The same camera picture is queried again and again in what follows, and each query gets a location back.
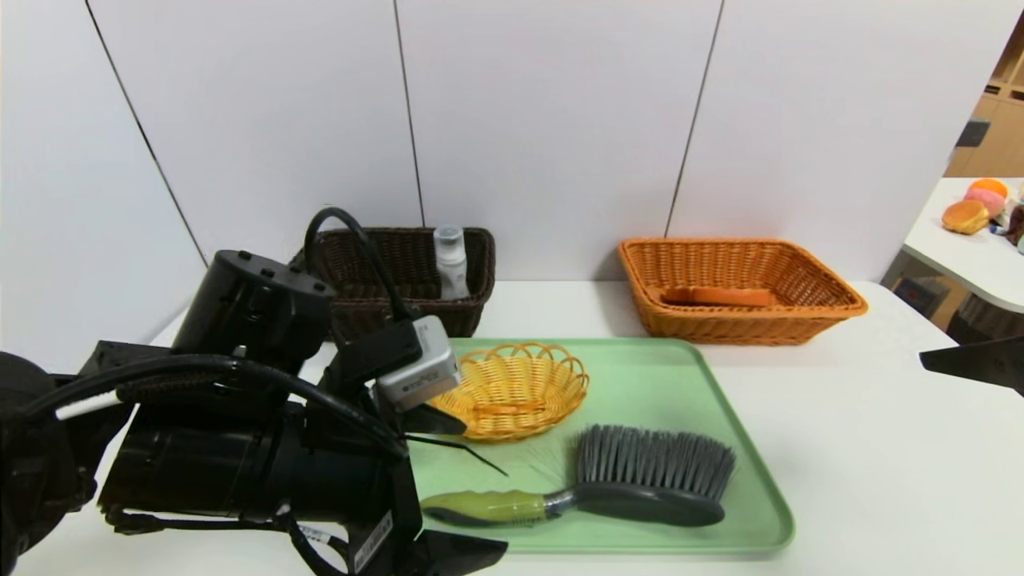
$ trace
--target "white bottle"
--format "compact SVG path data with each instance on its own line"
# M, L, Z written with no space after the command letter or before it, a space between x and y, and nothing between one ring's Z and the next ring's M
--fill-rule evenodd
M459 227L435 229L434 253L437 255L437 274L441 277L441 299L468 298L466 244L462 229Z

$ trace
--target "green handle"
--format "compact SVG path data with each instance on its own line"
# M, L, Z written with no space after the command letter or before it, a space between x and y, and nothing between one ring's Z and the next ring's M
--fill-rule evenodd
M544 495L521 490L450 492L426 498L420 506L431 518L458 526L536 524L548 519Z

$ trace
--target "orange wicker basket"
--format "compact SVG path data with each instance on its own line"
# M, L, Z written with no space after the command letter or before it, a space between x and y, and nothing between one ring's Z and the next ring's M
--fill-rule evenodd
M504 344L460 363L462 383L430 403L465 422L463 436L479 442L522 440L554 427L580 407L590 382L583 363L557 344Z
M633 301L652 336L723 344L801 344L867 312L807 250L781 240L651 238L618 245ZM667 290L753 289L767 305L679 305Z

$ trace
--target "green tray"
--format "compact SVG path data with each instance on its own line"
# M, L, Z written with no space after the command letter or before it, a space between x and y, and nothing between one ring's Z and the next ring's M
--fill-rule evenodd
M511 340L457 338L462 357ZM508 444L473 444L505 478L462 450L411 443L420 498L462 490L563 488L571 474L571 438L590 424L626 424L706 434L736 451L736 470L722 499L726 518L706 528L630 522L583 511L532 527L465 529L424 519L425 528L506 540L516 552L766 552L793 539L790 508L739 419L693 346L668 338L543 339L579 358L591 376L583 405L546 434Z

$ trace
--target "white wall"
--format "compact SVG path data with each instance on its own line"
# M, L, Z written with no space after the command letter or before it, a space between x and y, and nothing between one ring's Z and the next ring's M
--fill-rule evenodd
M77 371L98 338L147 342L204 269L82 0L3 6L3 334Z
M428 225L501 280L622 278L663 236L720 0L398 0Z
M422 225L389 0L91 0L203 252L287 261L327 204Z
M326 203L420 223L391 2L92 5L206 253L285 258ZM1022 5L726 0L670 234L880 278ZM717 6L399 0L427 223L492 228L503 278L614 276L670 215Z
M796 241L879 280L1021 0L726 0L672 236Z

